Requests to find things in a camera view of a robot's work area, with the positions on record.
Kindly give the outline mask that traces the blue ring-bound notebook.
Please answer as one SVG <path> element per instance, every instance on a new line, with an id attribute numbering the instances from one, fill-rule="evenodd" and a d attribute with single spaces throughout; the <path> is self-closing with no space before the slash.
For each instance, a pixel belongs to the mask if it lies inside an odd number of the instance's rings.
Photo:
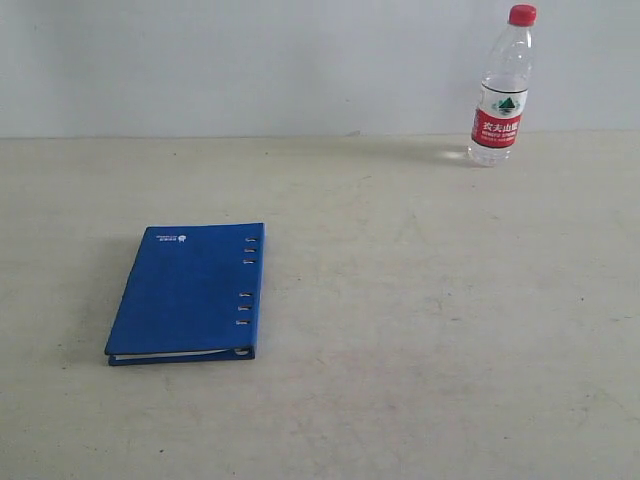
<path id="1" fill-rule="evenodd" d="M 253 359 L 264 240 L 262 223 L 147 227 L 105 346 L 109 364 Z"/>

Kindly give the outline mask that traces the clear water bottle red label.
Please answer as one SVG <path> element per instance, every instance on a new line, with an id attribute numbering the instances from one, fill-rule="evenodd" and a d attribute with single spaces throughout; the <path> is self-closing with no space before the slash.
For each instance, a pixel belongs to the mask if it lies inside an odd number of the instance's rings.
<path id="1" fill-rule="evenodd" d="M 517 4 L 488 57 L 468 148 L 472 162 L 493 167 L 509 158 L 526 105 L 537 9 Z"/>

